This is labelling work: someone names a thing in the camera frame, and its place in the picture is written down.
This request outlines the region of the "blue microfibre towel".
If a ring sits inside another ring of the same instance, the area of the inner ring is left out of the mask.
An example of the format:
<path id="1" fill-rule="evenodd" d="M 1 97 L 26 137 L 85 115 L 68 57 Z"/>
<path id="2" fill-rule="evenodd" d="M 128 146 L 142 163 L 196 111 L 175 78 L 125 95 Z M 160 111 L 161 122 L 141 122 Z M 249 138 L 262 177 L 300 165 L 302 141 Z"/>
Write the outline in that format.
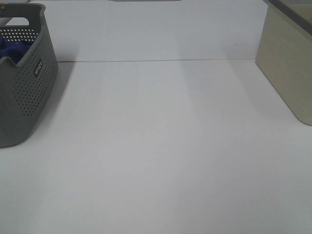
<path id="1" fill-rule="evenodd" d="M 23 58 L 32 43 L 28 41 L 8 41 L 4 37 L 0 38 L 0 57 L 9 57 L 15 64 Z"/>

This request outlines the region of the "beige storage box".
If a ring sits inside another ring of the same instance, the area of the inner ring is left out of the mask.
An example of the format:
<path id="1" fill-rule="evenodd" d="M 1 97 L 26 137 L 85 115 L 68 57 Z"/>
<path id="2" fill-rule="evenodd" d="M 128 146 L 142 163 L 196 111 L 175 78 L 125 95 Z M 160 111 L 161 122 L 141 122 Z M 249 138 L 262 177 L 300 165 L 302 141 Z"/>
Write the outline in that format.
<path id="1" fill-rule="evenodd" d="M 312 123 L 312 2 L 270 0 L 255 62 L 294 116 Z"/>

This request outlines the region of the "grey perforated laundry basket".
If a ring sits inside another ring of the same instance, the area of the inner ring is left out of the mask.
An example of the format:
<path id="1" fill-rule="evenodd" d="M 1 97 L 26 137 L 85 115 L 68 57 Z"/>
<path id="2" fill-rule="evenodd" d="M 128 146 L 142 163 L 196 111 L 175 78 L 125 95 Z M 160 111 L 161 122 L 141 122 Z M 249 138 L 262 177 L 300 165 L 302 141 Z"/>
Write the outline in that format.
<path id="1" fill-rule="evenodd" d="M 17 145 L 28 138 L 54 87 L 58 63 L 46 23 L 45 6 L 5 3 L 1 18 L 25 18 L 27 25 L 0 28 L 8 41 L 28 41 L 32 45 L 15 64 L 0 58 L 0 146 Z"/>

